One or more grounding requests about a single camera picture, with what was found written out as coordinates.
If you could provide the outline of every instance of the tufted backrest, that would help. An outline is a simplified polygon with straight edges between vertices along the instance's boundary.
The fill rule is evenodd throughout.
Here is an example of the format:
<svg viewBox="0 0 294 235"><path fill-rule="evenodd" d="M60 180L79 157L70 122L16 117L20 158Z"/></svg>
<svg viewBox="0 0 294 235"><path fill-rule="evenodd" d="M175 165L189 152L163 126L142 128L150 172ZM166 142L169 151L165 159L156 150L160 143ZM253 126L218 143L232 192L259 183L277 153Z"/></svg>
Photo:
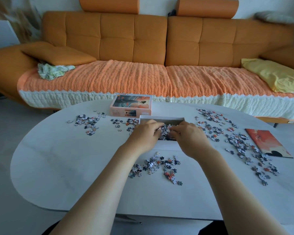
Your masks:
<svg viewBox="0 0 294 235"><path fill-rule="evenodd" d="M294 44L294 25L171 16L165 65L240 67L243 58L258 58L290 44Z"/></svg>
<svg viewBox="0 0 294 235"><path fill-rule="evenodd" d="M97 60L164 65L166 34L164 16L78 11L48 11L43 16L43 40Z"/></svg>

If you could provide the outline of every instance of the coffee table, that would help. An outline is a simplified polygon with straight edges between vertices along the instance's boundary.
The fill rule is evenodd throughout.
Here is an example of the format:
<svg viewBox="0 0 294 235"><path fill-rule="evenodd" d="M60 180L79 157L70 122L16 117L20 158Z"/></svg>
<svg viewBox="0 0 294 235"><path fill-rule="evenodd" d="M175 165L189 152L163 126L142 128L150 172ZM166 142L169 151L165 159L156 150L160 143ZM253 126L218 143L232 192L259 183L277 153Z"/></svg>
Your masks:
<svg viewBox="0 0 294 235"><path fill-rule="evenodd" d="M65 108L44 119L23 138L12 157L11 180L24 199L46 209L71 209L104 169L117 148L126 141L129 133L125 124L121 125L121 132L112 124L111 119L116 117L101 118L96 124L99 129L92 136L86 134L84 125L74 126L74 123L66 121L75 121L80 114L108 114L110 104L111 100L94 100ZM288 141L287 135L237 110L216 105L153 102L152 114L185 117L186 121L196 123L195 116L203 117L198 114L197 108L223 114L239 126L235 133L245 133L244 128L270 130L294 156L294 144ZM229 126L227 123L223 129L226 130ZM281 173L278 176L272 175L269 185L263 186L251 166L224 150L233 147L224 142L226 137L220 135L219 138L220 142L212 144L221 152L235 174L278 221L293 224L294 159L273 157L272 163ZM172 184L164 177L161 169L152 175L143 171L142 177L128 178L117 213L222 219L213 192L198 163L182 151L159 152L165 158L173 155L179 158L181 165L176 167L176 179L182 181L183 185ZM154 154L155 150L152 150L141 155L137 163L143 164L145 159Z"/></svg>

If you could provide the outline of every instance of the white wall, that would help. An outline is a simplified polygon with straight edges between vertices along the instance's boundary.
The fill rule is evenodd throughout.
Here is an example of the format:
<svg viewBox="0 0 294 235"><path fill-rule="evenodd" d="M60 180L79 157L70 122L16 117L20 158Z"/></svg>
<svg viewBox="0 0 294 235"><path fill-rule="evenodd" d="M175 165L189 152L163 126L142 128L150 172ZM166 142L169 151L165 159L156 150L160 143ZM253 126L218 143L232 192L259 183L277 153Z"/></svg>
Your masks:
<svg viewBox="0 0 294 235"><path fill-rule="evenodd" d="M42 15L45 11L79 11L79 0L34 0ZM140 0L140 14L166 16L175 8L176 0ZM250 18L258 11L282 11L294 16L294 0L239 0L236 19Z"/></svg>

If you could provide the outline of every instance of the picture on puzzle box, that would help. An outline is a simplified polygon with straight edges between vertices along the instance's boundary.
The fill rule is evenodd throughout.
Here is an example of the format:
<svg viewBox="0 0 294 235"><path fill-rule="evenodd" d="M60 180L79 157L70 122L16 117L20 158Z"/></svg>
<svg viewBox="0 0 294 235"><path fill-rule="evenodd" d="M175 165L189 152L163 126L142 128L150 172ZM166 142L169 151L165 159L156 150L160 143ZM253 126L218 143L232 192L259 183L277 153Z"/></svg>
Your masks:
<svg viewBox="0 0 294 235"><path fill-rule="evenodd" d="M117 95L113 107L143 108L149 109L149 96Z"/></svg>
<svg viewBox="0 0 294 235"><path fill-rule="evenodd" d="M257 147L268 156L293 158L268 130L245 129Z"/></svg>
<svg viewBox="0 0 294 235"><path fill-rule="evenodd" d="M125 116L136 117L136 110L124 110Z"/></svg>

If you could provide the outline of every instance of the hand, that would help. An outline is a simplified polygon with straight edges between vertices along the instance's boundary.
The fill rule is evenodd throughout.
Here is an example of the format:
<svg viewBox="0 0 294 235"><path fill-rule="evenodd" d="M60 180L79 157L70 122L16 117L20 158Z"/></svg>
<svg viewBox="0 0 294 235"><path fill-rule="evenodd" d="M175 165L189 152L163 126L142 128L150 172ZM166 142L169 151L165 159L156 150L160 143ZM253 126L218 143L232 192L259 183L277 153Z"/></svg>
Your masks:
<svg viewBox="0 0 294 235"><path fill-rule="evenodd" d="M201 128L188 122L181 122L178 126L170 128L170 134L180 145L182 151L191 158L198 160L199 155L214 149Z"/></svg>
<svg viewBox="0 0 294 235"><path fill-rule="evenodd" d="M158 123L155 120L136 125L124 146L134 150L138 156L152 150L161 135L161 130L157 129L163 125L164 123Z"/></svg>

